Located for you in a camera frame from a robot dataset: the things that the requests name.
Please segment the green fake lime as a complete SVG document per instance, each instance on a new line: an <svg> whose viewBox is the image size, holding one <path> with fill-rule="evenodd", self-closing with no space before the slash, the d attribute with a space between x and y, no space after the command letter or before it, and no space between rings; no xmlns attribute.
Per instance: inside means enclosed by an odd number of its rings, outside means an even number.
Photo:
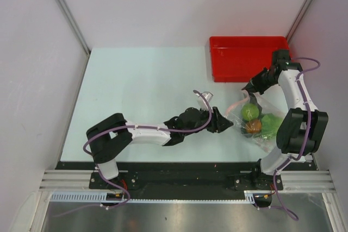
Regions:
<svg viewBox="0 0 348 232"><path fill-rule="evenodd" d="M250 120L258 118L259 109L256 105L248 103L242 107L241 115L242 115L244 120L250 121Z"/></svg>

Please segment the clear zip top bag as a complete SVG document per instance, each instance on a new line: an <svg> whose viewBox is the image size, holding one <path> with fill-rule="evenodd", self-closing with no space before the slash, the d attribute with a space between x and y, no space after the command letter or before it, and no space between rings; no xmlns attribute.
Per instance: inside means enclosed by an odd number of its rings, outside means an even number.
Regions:
<svg viewBox="0 0 348 232"><path fill-rule="evenodd" d="M242 100L227 108L225 117L241 136L268 153L276 147L276 135L285 113L258 93L243 90L242 94Z"/></svg>

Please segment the orange fake fruit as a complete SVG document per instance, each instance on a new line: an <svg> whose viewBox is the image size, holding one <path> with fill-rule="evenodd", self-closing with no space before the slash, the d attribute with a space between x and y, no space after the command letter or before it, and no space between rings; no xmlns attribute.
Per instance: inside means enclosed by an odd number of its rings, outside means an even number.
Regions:
<svg viewBox="0 0 348 232"><path fill-rule="evenodd" d="M260 133L262 130L262 123L259 119L253 119L245 124L246 132L249 134Z"/></svg>

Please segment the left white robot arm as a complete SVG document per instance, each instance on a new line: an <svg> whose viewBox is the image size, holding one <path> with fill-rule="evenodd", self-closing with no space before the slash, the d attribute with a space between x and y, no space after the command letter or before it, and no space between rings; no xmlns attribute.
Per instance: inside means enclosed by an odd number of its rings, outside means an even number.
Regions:
<svg viewBox="0 0 348 232"><path fill-rule="evenodd" d="M187 108L158 126L139 126L126 121L122 113L116 113L86 131L87 146L101 182L112 189L120 182L116 157L130 144L154 144L174 146L193 133L206 130L221 133L233 126L217 107L209 110Z"/></svg>

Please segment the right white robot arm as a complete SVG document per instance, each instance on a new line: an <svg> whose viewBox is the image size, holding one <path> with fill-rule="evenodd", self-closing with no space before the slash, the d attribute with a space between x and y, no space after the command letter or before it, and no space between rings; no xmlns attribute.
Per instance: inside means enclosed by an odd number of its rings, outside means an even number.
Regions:
<svg viewBox="0 0 348 232"><path fill-rule="evenodd" d="M256 94L262 95L278 84L289 111L277 131L276 147L258 160L250 173L241 175L241 182L264 189L270 184L270 178L279 175L290 163L319 149L328 114L319 111L312 102L304 83L304 73L299 60L290 57L289 50L279 49L272 54L270 68L264 68L243 88L255 101Z"/></svg>

